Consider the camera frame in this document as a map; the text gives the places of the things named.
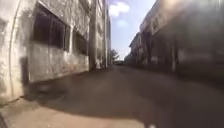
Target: street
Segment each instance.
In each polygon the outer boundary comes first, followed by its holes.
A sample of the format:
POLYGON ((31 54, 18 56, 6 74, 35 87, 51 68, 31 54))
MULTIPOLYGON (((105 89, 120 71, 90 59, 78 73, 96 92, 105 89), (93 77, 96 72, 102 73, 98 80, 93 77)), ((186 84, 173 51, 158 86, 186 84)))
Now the street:
POLYGON ((223 128, 224 93, 215 85, 113 67, 58 81, 66 93, 23 111, 8 128, 223 128))

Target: asphalt road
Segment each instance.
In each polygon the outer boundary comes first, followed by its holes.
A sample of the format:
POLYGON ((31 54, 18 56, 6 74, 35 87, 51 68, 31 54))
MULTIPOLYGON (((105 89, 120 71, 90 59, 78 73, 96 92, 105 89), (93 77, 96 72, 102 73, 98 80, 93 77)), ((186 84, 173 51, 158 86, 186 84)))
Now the asphalt road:
POLYGON ((212 84, 131 69, 71 75, 65 95, 27 110, 9 128, 224 128, 224 92, 212 84))

